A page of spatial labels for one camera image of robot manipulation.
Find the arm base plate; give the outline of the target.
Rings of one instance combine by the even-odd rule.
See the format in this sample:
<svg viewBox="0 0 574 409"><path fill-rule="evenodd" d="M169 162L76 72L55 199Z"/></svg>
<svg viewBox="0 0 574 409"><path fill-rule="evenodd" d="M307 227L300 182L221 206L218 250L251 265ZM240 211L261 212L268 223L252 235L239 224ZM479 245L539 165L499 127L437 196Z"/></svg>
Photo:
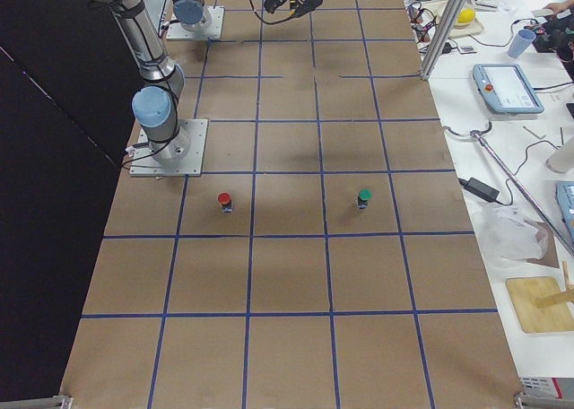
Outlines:
<svg viewBox="0 0 574 409"><path fill-rule="evenodd" d="M223 6L201 6L183 9L175 8L167 29L169 41L219 40L225 9Z"/></svg>
<svg viewBox="0 0 574 409"><path fill-rule="evenodd" d="M178 135L170 144L157 152L162 145L149 147L147 135L141 128L134 161L128 164L132 177L200 177L203 168L204 147L207 137L207 119L180 119Z"/></svg>

